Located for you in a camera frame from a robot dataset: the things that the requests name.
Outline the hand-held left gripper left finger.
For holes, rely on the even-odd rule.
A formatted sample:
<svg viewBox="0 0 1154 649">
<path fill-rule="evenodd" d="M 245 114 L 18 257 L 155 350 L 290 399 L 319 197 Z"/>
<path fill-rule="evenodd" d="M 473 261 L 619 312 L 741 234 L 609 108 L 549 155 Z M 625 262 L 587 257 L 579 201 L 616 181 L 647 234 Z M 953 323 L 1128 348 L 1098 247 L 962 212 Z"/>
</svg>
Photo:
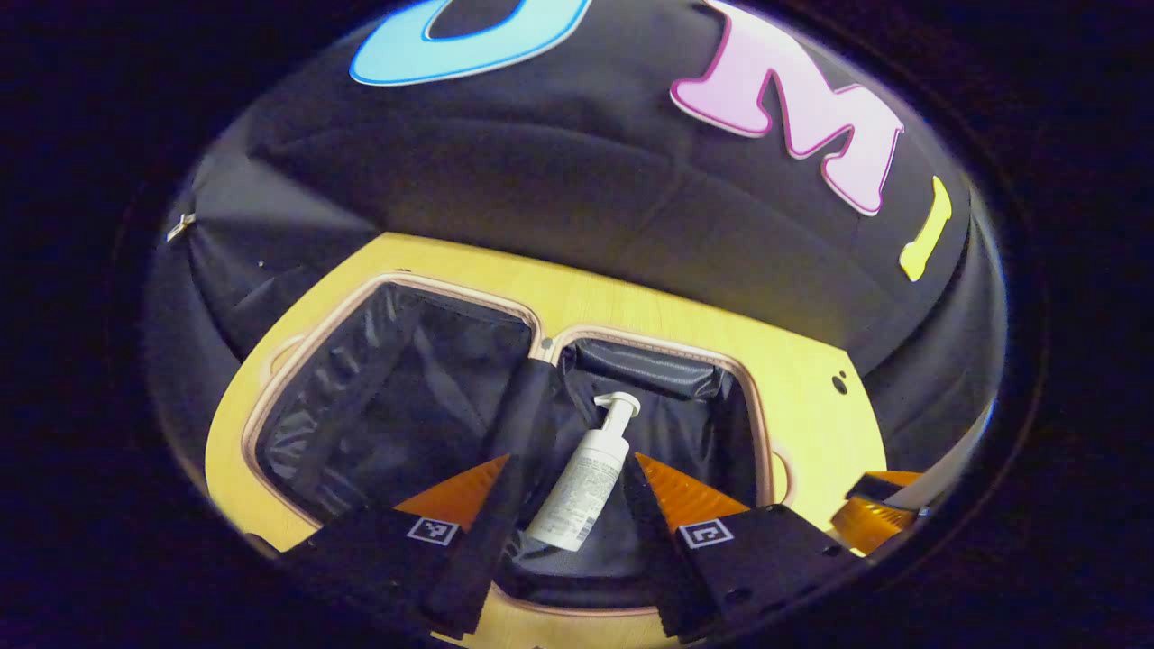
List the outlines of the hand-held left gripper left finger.
<svg viewBox="0 0 1154 649">
<path fill-rule="evenodd" d="M 397 635 L 477 631 L 520 507 L 505 453 L 392 507 L 364 505 L 279 555 L 307 591 Z"/>
</svg>

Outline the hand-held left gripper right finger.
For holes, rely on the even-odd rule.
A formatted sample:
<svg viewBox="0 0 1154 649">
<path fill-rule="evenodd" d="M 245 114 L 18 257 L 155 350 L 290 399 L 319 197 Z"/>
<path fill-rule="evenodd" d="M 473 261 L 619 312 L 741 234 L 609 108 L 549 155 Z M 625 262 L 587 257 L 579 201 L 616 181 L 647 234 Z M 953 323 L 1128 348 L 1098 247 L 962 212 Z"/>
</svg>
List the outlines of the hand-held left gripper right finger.
<svg viewBox="0 0 1154 649">
<path fill-rule="evenodd" d="M 622 485 L 651 599 L 681 644 L 745 635 L 862 570 L 860 557 L 787 506 L 748 507 L 639 452 Z"/>
</svg>

